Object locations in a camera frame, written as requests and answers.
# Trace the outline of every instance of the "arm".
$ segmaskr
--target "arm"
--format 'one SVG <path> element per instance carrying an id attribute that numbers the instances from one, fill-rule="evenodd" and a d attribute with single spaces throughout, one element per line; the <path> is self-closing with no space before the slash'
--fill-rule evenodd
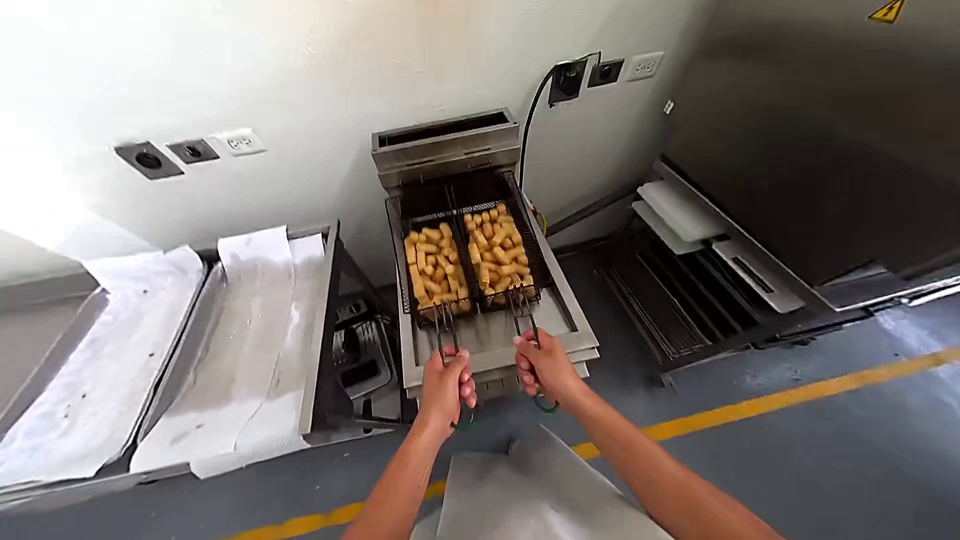
<path id="1" fill-rule="evenodd" d="M 444 352 L 453 355 L 451 349 Z M 417 420 L 344 533 L 345 540 L 410 538 L 433 461 L 460 417 L 460 399 L 470 408 L 476 405 L 476 385 L 468 362 L 466 349 L 446 365 L 438 352 L 427 361 Z"/>
<path id="2" fill-rule="evenodd" d="M 515 338 L 520 381 L 530 395 L 538 383 L 587 431 L 593 444 L 627 482 L 650 517 L 678 540 L 781 538 L 734 498 L 700 478 L 650 440 L 580 379 L 563 347 L 544 331 Z M 537 376 L 531 373 L 531 365 Z"/>

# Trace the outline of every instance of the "yellow warning sign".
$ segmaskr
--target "yellow warning sign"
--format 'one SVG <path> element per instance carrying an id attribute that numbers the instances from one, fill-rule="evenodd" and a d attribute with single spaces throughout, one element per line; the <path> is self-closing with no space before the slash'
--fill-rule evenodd
<path id="1" fill-rule="evenodd" d="M 884 4 L 879 10 L 870 13 L 867 20 L 893 24 L 897 22 L 897 17 L 899 17 L 900 12 L 903 11 L 903 4 L 906 4 L 906 0 L 890 0 L 890 2 Z"/>

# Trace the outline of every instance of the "black cable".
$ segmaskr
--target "black cable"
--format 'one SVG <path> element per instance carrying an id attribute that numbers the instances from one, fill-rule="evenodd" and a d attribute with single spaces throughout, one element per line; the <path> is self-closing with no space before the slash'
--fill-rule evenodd
<path id="1" fill-rule="evenodd" d="M 582 57 L 572 61 L 585 60 L 593 55 L 597 56 L 597 63 L 600 63 L 603 56 L 601 51 L 583 55 Z M 517 182 L 517 188 L 519 189 L 520 193 L 523 193 L 523 162 L 527 157 L 527 135 L 530 133 L 530 121 L 534 119 L 534 110 L 537 108 L 537 103 L 540 101 L 540 95 L 543 94 L 543 89 L 546 88 L 547 81 L 553 78 L 553 70 L 556 69 L 557 65 L 550 67 L 550 71 L 547 71 L 546 75 L 543 76 L 543 80 L 540 81 L 540 86 L 537 88 L 537 93 L 534 94 L 534 100 L 530 103 L 530 110 L 527 112 L 527 121 L 523 124 L 523 140 L 520 141 L 520 164 L 517 170 L 517 175 L 520 177 L 519 181 Z"/>
<path id="2" fill-rule="evenodd" d="M 523 193 L 523 162 L 527 156 L 527 135 L 530 133 L 530 121 L 534 119 L 534 110 L 537 108 L 537 102 L 540 101 L 540 95 L 543 94 L 543 89 L 546 88 L 547 81 L 552 78 L 553 68 L 551 67 L 550 71 L 543 77 L 543 80 L 540 81 L 540 87 L 537 88 L 537 93 L 534 94 L 534 101 L 530 104 L 530 110 L 527 112 L 527 121 L 523 124 L 523 140 L 520 141 L 520 165 L 517 171 L 520 177 L 517 184 L 520 193 Z"/>

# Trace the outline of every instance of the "hand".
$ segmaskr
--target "hand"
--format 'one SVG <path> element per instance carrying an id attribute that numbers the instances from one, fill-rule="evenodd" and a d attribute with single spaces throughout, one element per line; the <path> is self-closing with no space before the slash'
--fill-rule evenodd
<path id="1" fill-rule="evenodd" d="M 557 403 L 569 402 L 586 385 L 573 369 L 560 341 L 544 329 L 537 329 L 537 334 L 540 337 L 539 348 L 535 345 L 537 341 L 533 329 L 514 338 L 514 360 L 523 390 L 536 396 L 538 390 L 542 389 L 548 398 Z"/>
<path id="2" fill-rule="evenodd" d="M 444 442 L 459 422 L 461 399 L 470 408 L 477 405 L 476 383 L 470 376 L 470 352 L 461 348 L 460 353 L 454 354 L 453 347 L 444 347 L 444 356 L 452 357 L 444 364 L 440 352 L 434 351 L 423 367 L 423 394 L 414 428 L 438 437 L 438 442 Z"/>

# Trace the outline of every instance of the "person's left hand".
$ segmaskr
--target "person's left hand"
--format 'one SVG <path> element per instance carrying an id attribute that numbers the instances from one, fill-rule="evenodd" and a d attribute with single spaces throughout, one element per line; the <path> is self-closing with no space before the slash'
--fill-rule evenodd
<path id="1" fill-rule="evenodd" d="M 477 404 L 476 383 L 470 376 L 470 352 L 461 347 L 454 356 L 453 347 L 444 347 L 444 356 L 452 359 L 444 364 L 439 351 L 434 351 L 423 367 L 423 394 L 420 412 L 414 427 L 436 435 L 443 442 L 453 433 L 460 420 L 460 400 L 468 407 Z"/>

